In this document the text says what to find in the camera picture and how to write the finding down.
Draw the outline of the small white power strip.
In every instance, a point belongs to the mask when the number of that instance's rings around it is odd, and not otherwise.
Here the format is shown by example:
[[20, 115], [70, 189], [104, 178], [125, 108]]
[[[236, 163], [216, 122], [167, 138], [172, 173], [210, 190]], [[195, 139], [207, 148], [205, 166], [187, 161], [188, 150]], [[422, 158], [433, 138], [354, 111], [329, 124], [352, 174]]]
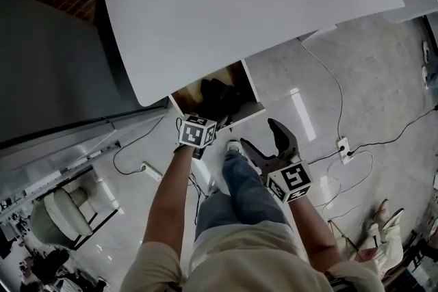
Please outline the small white power strip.
[[156, 170], [153, 166], [151, 166], [146, 161], [142, 162], [141, 171], [147, 173], [151, 178], [153, 178], [157, 182], [160, 182], [163, 178], [163, 174], [158, 170]]

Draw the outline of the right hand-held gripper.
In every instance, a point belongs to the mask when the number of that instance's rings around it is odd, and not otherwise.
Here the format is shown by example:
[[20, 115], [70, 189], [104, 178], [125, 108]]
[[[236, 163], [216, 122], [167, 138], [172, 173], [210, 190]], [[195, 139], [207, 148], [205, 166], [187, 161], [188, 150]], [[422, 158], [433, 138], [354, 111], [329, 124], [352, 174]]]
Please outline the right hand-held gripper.
[[241, 138], [240, 143], [248, 158], [263, 175], [267, 175], [266, 187], [283, 204], [303, 197], [313, 184], [308, 164], [299, 156], [295, 135], [281, 122], [268, 118], [279, 158], [291, 158], [279, 168], [277, 156], [265, 156], [250, 141]]

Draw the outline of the green chair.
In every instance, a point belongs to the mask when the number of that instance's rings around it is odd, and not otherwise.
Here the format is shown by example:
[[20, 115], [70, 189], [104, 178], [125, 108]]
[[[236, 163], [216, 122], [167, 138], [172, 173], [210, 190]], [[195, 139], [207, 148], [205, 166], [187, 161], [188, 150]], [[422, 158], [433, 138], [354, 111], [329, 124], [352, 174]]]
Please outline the green chair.
[[29, 227], [40, 243], [76, 251], [122, 213], [107, 183], [87, 175], [58, 185], [36, 200]]

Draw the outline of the person's right forearm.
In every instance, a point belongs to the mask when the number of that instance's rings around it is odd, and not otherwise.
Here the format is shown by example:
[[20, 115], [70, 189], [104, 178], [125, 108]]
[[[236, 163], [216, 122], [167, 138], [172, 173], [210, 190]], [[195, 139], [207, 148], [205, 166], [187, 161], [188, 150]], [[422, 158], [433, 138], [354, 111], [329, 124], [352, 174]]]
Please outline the person's right forearm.
[[332, 232], [308, 197], [291, 201], [289, 207], [310, 265], [326, 272], [343, 261]]

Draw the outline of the white wooden drawer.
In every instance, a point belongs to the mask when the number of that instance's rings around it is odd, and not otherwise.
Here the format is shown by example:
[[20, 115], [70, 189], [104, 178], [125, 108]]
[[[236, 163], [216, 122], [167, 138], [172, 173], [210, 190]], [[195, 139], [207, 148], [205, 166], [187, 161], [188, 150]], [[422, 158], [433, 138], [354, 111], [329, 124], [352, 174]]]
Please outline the white wooden drawer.
[[201, 81], [203, 79], [211, 80], [213, 78], [221, 80], [227, 85], [245, 84], [249, 87], [250, 92], [253, 93], [253, 99], [244, 104], [240, 112], [236, 114], [237, 121], [231, 126], [219, 127], [232, 128], [239, 123], [247, 121], [248, 119], [262, 114], [266, 109], [262, 105], [259, 95], [256, 91], [253, 78], [250, 75], [249, 68], [244, 60], [238, 61], [234, 64], [228, 65], [220, 70], [217, 70], [211, 74], [208, 74], [196, 81], [186, 85], [185, 87], [173, 92], [169, 95], [172, 104], [177, 111], [183, 116], [185, 114], [197, 115], [194, 109], [202, 101], [200, 92]]

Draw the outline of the grey refrigerator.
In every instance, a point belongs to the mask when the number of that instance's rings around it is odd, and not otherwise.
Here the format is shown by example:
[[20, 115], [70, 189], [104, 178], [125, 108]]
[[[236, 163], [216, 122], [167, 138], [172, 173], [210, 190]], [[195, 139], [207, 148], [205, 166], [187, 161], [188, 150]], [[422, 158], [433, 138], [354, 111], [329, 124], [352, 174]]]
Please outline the grey refrigerator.
[[163, 116], [141, 106], [111, 29], [35, 0], [0, 0], [0, 157], [79, 144]]

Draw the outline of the person's cream shirt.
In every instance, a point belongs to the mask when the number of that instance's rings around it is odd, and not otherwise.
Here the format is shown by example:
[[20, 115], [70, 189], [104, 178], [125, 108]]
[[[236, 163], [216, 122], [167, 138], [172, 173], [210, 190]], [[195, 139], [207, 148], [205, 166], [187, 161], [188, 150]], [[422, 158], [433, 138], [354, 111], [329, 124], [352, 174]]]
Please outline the person's cream shirt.
[[385, 292], [375, 265], [342, 261], [318, 272], [301, 259], [292, 229], [274, 222], [210, 228], [183, 275], [169, 246], [140, 246], [120, 292]]

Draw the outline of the long white power strip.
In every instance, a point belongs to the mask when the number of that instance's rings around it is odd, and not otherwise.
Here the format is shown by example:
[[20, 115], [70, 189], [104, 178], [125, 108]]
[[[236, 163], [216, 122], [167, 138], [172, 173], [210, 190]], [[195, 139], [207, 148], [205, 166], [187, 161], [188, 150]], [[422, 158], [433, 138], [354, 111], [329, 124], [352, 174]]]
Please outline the long white power strip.
[[347, 137], [341, 137], [336, 141], [339, 158], [341, 162], [346, 165], [351, 160], [351, 150]]

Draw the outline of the person's left forearm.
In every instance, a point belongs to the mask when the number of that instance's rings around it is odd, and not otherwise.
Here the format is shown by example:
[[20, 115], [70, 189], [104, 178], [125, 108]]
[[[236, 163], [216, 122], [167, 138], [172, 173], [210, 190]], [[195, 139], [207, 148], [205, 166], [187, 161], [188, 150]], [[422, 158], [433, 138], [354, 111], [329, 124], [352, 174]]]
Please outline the person's left forearm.
[[163, 243], [181, 256], [185, 229], [185, 202], [194, 147], [182, 146], [155, 193], [143, 242]]

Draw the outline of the person's blue jeans leg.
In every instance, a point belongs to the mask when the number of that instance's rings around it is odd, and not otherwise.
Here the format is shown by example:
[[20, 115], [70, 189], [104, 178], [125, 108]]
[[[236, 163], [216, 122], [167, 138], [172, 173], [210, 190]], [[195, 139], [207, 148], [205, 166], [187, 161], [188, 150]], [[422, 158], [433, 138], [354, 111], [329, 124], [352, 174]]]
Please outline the person's blue jeans leg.
[[236, 150], [227, 151], [222, 175], [229, 194], [215, 191], [201, 203], [196, 224], [196, 239], [211, 228], [231, 224], [289, 224], [283, 210], [262, 185], [258, 173], [244, 155]]

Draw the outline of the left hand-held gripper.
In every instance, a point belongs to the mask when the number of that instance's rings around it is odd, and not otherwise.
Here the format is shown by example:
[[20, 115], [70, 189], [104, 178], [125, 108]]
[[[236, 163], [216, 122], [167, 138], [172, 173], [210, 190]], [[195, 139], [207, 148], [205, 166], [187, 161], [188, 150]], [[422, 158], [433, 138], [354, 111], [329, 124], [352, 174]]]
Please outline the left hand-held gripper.
[[185, 114], [178, 117], [176, 122], [179, 145], [174, 150], [177, 152], [184, 146], [194, 147], [192, 157], [201, 160], [206, 147], [211, 145], [216, 138], [218, 124], [199, 116]]

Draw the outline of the white desk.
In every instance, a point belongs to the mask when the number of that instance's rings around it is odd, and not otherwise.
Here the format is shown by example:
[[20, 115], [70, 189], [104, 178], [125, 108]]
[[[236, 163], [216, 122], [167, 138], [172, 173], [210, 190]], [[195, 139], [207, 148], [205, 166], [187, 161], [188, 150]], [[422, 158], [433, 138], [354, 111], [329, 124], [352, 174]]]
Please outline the white desk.
[[403, 0], [105, 0], [138, 102], [301, 35], [402, 8]]

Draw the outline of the black item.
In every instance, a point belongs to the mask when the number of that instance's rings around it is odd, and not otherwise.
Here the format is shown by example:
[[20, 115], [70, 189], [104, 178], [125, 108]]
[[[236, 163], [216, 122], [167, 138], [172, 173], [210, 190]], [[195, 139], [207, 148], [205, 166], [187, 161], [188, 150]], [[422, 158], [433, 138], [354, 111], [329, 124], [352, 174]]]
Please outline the black item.
[[227, 85], [213, 78], [201, 81], [202, 101], [194, 109], [200, 117], [216, 121], [219, 127], [231, 126], [245, 103], [253, 99], [253, 93], [245, 84]]

